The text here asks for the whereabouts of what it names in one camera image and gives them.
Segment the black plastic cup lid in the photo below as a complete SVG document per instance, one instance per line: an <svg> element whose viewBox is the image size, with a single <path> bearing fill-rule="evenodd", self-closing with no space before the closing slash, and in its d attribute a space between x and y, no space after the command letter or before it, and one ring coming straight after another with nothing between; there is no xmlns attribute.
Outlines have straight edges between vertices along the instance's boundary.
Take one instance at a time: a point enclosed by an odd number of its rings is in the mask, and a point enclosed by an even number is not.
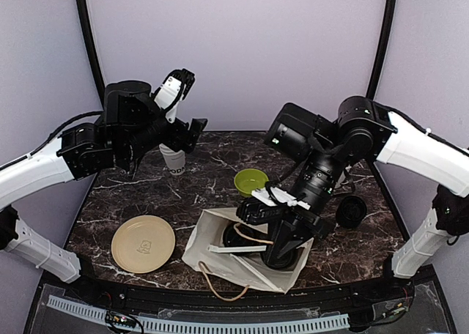
<svg viewBox="0 0 469 334"><path fill-rule="evenodd" d="M262 262L273 270L285 270L292 267L298 259L298 251L290 250L280 256L274 250L267 250L260 253Z"/></svg>

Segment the single white straw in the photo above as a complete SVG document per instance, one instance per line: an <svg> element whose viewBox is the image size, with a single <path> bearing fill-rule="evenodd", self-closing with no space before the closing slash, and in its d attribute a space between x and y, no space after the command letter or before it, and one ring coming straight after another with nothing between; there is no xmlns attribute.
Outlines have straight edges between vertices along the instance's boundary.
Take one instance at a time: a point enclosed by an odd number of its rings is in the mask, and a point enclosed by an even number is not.
<svg viewBox="0 0 469 334"><path fill-rule="evenodd" d="M258 246L243 246L243 247L222 247L216 245L209 245L208 251L212 253L259 253L266 251L266 245Z"/></svg>

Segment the cream paper bag with handles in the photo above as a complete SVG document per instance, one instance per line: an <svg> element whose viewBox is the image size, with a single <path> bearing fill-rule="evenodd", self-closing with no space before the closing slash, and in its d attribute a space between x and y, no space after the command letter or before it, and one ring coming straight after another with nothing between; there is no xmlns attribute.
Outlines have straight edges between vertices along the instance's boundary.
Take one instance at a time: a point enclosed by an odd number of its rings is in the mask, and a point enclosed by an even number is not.
<svg viewBox="0 0 469 334"><path fill-rule="evenodd" d="M212 253L208 251L209 245L225 247L222 241L225 228L231 223L241 221L235 213L234 207L203 210L185 247L182 260L197 272L205 272L252 289L248 281L256 281L256 277L231 257L231 255L239 256L282 288L283 292L279 293L286 294L295 285L300 271L305 267L313 241L310 240L299 248L298 260L286 270L273 270L267 267L261 260L261 252Z"/></svg>

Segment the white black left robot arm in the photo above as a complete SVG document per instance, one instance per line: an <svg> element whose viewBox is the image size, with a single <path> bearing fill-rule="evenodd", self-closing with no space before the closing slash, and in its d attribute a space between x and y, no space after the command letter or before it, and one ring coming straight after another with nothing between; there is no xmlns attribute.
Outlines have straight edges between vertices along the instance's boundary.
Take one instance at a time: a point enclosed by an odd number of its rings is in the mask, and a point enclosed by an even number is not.
<svg viewBox="0 0 469 334"><path fill-rule="evenodd" d="M55 275L88 302L103 296L92 265L53 244L30 228L13 203L50 186L80 180L103 169L118 167L134 173L144 155L163 144L175 152L191 153L206 119L185 123L176 117L178 104L195 82L187 70L171 72L153 90L143 81L110 83L96 121L74 125L69 119L46 141L1 167L1 249Z"/></svg>

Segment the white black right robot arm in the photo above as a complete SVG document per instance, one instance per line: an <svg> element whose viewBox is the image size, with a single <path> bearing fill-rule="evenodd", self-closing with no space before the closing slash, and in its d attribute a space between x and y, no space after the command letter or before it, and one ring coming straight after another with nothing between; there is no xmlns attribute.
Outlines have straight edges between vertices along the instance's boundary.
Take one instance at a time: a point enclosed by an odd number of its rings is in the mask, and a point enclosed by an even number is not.
<svg viewBox="0 0 469 334"><path fill-rule="evenodd" d="M287 103L265 144L302 164L289 194L290 211L301 203L319 215L339 177L360 160L403 168L437 183L430 210L410 240L391 257L391 269L374 294L391 299L436 251L468 232L468 150L423 128L401 111L362 96L344 100L334 121Z"/></svg>

